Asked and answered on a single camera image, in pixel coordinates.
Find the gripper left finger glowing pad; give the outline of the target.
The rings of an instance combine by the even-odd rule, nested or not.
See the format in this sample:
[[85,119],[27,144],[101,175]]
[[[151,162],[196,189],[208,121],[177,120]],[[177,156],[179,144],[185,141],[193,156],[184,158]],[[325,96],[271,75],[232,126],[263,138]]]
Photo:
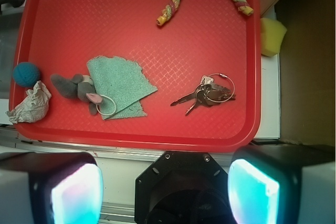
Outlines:
[[1,154],[1,223],[98,223],[102,201],[89,153]]

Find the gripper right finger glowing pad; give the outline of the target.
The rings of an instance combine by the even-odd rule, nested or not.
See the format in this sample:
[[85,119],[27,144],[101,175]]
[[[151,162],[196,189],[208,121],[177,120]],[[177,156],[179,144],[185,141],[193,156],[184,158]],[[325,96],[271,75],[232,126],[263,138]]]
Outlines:
[[241,147],[227,188],[237,223],[335,223],[335,148]]

